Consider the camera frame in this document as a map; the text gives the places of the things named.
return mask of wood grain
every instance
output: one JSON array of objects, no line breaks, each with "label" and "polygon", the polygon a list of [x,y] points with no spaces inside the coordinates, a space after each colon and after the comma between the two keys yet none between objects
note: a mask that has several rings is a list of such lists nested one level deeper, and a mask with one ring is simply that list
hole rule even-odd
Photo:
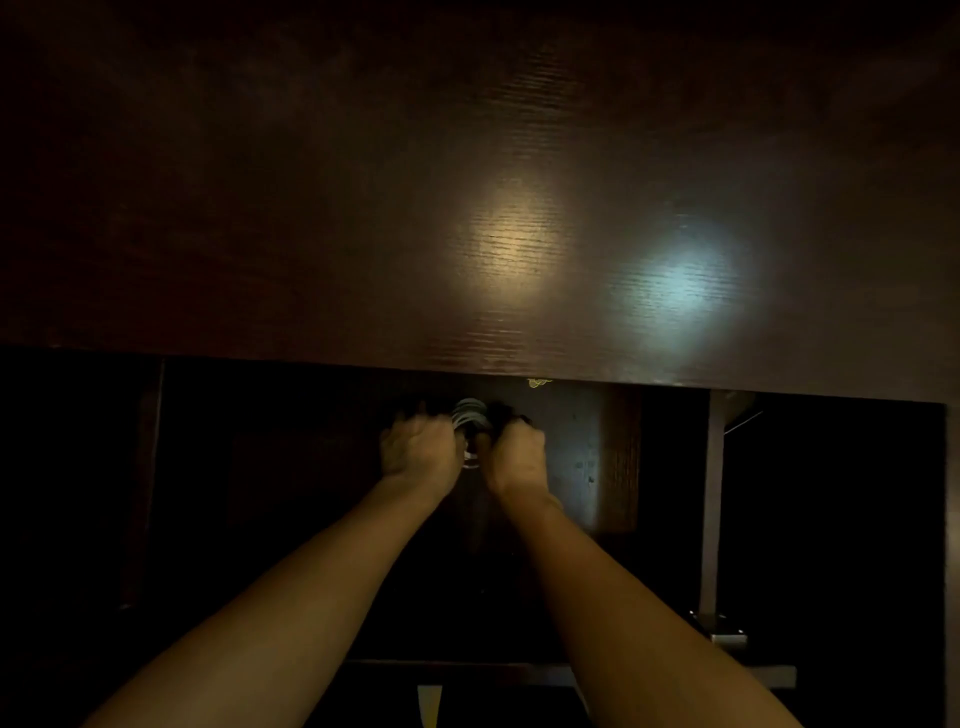
[{"label": "wood grain", "polygon": [[0,340],[955,400],[953,25],[724,7],[9,3]]}]

